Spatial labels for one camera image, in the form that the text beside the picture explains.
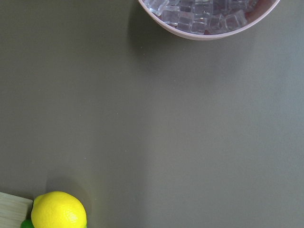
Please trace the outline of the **clear ice cubes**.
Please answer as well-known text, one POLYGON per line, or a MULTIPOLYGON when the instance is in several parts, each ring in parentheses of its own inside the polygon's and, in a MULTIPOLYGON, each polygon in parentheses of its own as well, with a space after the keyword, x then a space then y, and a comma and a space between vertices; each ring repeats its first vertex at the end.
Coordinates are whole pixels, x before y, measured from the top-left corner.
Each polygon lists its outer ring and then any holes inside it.
POLYGON ((196 35, 231 32, 247 24, 256 0, 144 0, 150 12, 180 31, 196 35))

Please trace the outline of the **pink bowl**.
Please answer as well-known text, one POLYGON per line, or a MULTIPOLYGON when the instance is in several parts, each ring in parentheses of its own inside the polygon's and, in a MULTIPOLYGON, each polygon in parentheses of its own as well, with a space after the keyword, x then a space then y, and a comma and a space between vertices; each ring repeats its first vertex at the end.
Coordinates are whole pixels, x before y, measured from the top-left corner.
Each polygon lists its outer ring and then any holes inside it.
POLYGON ((141 8, 156 22, 159 26, 167 30, 168 32, 181 37, 186 38, 190 40, 216 40, 221 38, 230 37, 232 35, 235 35, 237 33, 243 32, 255 24, 257 24, 259 21, 261 21, 263 18, 265 18, 278 4, 279 2, 277 0, 257 0, 257 4, 252 12, 246 13, 246 19, 247 24, 243 26, 240 29, 223 33, 223 34, 216 34, 216 35, 196 35, 184 31, 180 31, 174 27, 169 26, 168 24, 165 24, 158 18, 155 14, 149 11, 149 9, 145 6, 143 3, 143 0, 139 1, 139 4, 141 8))

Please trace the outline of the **upper yellow lemon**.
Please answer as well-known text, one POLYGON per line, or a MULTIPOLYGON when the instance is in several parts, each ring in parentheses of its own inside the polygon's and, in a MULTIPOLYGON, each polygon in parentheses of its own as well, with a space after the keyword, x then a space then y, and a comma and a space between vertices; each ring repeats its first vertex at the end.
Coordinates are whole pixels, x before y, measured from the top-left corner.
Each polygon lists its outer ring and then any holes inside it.
POLYGON ((74 196, 53 191, 33 201, 31 221, 35 228, 86 228, 87 216, 83 204, 74 196))

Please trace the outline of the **green lime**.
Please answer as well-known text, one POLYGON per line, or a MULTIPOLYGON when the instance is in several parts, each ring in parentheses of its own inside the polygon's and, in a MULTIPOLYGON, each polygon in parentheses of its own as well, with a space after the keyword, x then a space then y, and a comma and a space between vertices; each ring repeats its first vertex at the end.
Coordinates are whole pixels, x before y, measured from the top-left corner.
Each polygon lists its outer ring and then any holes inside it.
POLYGON ((31 219, 26 219, 26 220, 24 220, 24 221, 21 223, 20 228, 34 228, 31 219))

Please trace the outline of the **wooden cutting board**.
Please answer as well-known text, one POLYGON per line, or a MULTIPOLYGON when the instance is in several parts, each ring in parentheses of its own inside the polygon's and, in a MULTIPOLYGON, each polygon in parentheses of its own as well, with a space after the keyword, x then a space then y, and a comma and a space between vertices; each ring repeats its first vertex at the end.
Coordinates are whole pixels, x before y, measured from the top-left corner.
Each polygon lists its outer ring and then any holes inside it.
POLYGON ((20 228, 28 217, 33 206, 33 200, 19 196, 0 193, 0 227, 20 228))

